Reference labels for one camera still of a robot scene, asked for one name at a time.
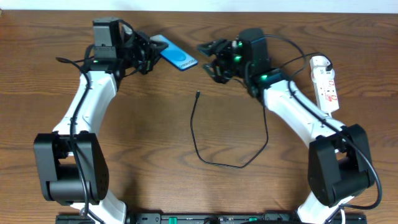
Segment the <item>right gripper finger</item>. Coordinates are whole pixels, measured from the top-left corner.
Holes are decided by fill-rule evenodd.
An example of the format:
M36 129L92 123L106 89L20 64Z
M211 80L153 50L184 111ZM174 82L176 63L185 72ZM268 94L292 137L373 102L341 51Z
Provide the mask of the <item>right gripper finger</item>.
M226 69L217 60L213 60L211 63L203 64L202 68L208 74L208 76L216 83L226 84L229 80L224 74Z
M197 50L207 57L210 57L212 55L218 54L224 48L225 43L225 39L218 39L197 45Z

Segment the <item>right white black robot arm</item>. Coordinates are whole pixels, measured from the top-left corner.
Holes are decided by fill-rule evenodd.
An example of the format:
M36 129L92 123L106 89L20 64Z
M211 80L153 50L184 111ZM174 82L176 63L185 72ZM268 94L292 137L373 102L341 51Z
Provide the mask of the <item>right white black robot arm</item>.
M265 35L252 40L219 39L200 44L198 50L213 57L204 69L215 82L241 78L264 110L278 115L308 147L311 192L297 209L297 221L331 223L340 217L346 223L345 209L351 200L372 186L381 186L365 130L333 119L301 93L291 75L271 64Z

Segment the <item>blue Galaxy smartphone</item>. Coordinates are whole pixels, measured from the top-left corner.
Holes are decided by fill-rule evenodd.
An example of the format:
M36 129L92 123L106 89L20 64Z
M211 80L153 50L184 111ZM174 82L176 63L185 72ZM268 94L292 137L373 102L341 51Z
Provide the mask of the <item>blue Galaxy smartphone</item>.
M163 35L155 35L150 37L150 39L156 42L164 42L168 44L168 47L161 51L160 54L166 61L171 63L180 71L188 70L198 64L197 59L193 58Z

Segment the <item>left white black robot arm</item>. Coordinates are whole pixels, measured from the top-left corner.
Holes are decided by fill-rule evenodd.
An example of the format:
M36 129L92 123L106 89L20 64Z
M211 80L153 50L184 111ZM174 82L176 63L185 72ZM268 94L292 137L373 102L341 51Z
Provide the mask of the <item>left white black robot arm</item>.
M34 154L44 199L77 209L56 223L135 223L136 216L109 189L109 169L98 133L126 70L147 73L167 43L142 32L95 34L81 60L59 57L80 74L71 105L51 133L39 133Z

